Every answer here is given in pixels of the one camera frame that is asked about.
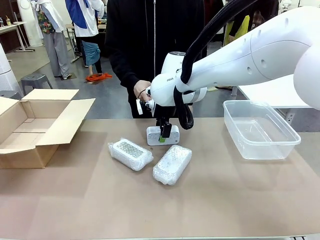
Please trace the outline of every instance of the metal stool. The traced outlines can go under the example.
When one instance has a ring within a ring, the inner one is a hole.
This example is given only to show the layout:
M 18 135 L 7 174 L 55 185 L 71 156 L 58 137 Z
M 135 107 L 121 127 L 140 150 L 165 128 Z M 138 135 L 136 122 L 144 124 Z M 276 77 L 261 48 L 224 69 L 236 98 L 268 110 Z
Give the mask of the metal stool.
M 42 73 L 34 73 L 21 78 L 23 94 L 26 95 L 26 86 L 31 86 L 33 89 L 43 89 L 43 83 L 47 82 L 52 89 L 48 78 Z
M 0 97 L 21 100 L 21 96 L 20 96 L 19 92 L 11 91 L 11 90 L 0 91 Z

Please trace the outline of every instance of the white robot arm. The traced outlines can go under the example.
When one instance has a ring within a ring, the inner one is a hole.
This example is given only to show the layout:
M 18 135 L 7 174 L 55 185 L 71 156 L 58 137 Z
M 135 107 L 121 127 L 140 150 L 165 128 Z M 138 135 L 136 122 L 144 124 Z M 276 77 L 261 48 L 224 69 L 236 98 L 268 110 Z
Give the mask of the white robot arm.
M 320 110 L 320 9 L 299 7 L 265 22 L 256 29 L 195 62 L 187 84 L 181 81 L 182 57 L 169 54 L 164 70 L 151 84 L 154 103 L 175 106 L 174 88 L 185 104 L 204 98 L 206 87 L 263 83 L 294 73 L 298 95 Z M 165 70 L 175 66 L 175 70 Z

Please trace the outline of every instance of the green label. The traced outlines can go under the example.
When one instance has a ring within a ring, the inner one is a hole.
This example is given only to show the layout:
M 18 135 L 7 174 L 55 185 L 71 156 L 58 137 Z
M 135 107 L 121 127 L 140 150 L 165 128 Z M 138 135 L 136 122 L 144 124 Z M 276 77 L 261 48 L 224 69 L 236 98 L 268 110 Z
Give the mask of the green label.
M 163 138 L 162 136 L 160 136 L 160 138 L 159 138 L 159 143 L 165 143 L 165 142 L 166 142 L 166 139 Z

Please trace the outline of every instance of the white table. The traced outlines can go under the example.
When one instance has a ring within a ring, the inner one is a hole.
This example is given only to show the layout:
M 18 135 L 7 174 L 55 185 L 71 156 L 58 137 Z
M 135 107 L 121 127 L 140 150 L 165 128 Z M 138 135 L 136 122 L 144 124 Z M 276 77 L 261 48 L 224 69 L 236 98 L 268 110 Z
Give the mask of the white table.
M 266 102 L 274 109 L 287 109 L 285 120 L 288 123 L 292 122 L 295 109 L 311 108 L 298 96 L 293 74 L 259 84 L 234 87 L 233 96 L 237 94 L 237 88 L 249 100 Z
M 20 27 L 20 25 L 23 25 L 27 23 L 26 21 L 15 21 L 14 23 L 12 23 L 10 26 L 2 26 L 0 27 L 0 35 L 7 33 L 7 32 L 11 32 L 11 31 L 16 31 L 16 34 L 18 35 L 19 38 L 19 42 L 21 45 L 21 49 L 16 50 L 16 52 L 34 52 L 34 49 L 26 49 L 24 46 L 24 43 L 22 42 L 21 39 L 21 35 L 19 33 L 18 27 Z

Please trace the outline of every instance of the mannequin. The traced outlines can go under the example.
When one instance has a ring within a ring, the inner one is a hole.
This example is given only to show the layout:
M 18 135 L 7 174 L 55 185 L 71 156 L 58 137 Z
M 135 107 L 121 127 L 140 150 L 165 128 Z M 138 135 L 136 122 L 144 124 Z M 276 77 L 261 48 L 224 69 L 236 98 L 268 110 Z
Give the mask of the mannequin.
M 51 0 L 32 0 L 33 15 L 38 22 L 37 31 L 43 39 L 52 73 L 55 78 L 70 78 L 67 42 L 63 31 L 66 30 L 61 16 Z

